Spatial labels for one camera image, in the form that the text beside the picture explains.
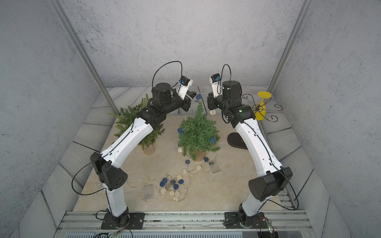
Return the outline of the small christmas tree wooden base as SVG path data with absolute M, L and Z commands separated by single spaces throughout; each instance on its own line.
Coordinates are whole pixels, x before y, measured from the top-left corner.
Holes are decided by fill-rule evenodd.
M 216 153 L 220 150 L 216 121 L 208 119 L 203 112 L 203 103 L 197 100 L 195 115 L 185 118 L 178 128 L 178 147 L 182 149 L 183 156 L 194 161 L 198 160 L 199 153 Z

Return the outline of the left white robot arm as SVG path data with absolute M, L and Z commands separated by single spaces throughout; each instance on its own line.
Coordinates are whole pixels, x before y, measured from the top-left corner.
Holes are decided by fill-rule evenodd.
M 167 114 L 183 109 L 188 111 L 191 100 L 196 93 L 189 91 L 193 80 L 181 79 L 179 89 L 168 83 L 159 83 L 152 88 L 152 98 L 139 111 L 127 130 L 107 149 L 101 153 L 93 153 L 90 163 L 106 191 L 108 200 L 107 217 L 118 226 L 125 225 L 128 218 L 128 207 L 125 202 L 123 186 L 128 179 L 121 166 L 133 149 L 163 121 Z

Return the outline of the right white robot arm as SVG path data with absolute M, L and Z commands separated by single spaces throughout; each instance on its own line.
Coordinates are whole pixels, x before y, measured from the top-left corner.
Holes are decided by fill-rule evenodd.
M 249 181 L 250 194 L 238 210 L 241 226 L 250 228 L 261 219 L 260 210 L 265 203 L 290 184 L 293 173 L 271 151 L 252 108 L 242 103 L 241 84 L 238 81 L 211 81 L 210 84 L 208 108 L 221 110 L 224 122 L 236 129 L 257 169 L 258 177 Z

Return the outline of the left fern tree wooden base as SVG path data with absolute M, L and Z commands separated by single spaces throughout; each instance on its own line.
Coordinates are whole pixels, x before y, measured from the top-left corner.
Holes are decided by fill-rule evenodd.
M 108 153 L 128 155 L 136 146 L 140 146 L 146 155 L 155 152 L 155 142 L 165 129 L 162 123 L 155 125 L 150 121 L 152 109 L 147 105 L 150 98 L 146 94 L 135 106 L 121 108 L 120 114 L 113 116 L 117 119 L 115 134 L 117 140 L 109 148 Z

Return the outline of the yellow plastic goblet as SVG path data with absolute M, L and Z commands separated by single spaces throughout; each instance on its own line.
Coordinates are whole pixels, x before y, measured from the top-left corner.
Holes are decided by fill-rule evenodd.
M 254 107 L 254 113 L 257 121 L 262 121 L 265 119 L 267 112 L 265 99 L 271 99 L 272 95 L 267 91 L 260 91 L 258 96 L 262 99 L 259 104 Z

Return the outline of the clear battery box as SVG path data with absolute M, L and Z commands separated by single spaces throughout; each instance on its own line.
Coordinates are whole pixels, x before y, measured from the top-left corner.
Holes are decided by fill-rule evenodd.
M 155 198 L 155 186 L 145 184 L 142 188 L 141 196 L 144 202 L 151 202 Z

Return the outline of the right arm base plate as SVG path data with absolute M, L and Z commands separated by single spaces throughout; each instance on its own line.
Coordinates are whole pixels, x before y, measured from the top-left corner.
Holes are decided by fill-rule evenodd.
M 227 229 L 267 229 L 268 223 L 263 212 L 248 216 L 240 204 L 237 212 L 224 213 L 223 226 Z

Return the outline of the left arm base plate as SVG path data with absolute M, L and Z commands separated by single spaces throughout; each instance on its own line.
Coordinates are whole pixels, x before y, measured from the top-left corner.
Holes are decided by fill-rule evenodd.
M 101 230 L 141 230 L 143 228 L 144 218 L 145 213 L 130 213 L 128 210 L 119 217 L 115 217 L 109 209 L 107 209 L 102 219 Z

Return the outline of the aluminium front rail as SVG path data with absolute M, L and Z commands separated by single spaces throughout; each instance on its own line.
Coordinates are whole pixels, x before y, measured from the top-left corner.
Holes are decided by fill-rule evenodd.
M 314 238 L 303 210 L 265 211 L 267 229 L 227 229 L 222 211 L 146 211 L 141 230 L 101 230 L 105 212 L 67 212 L 56 238 Z

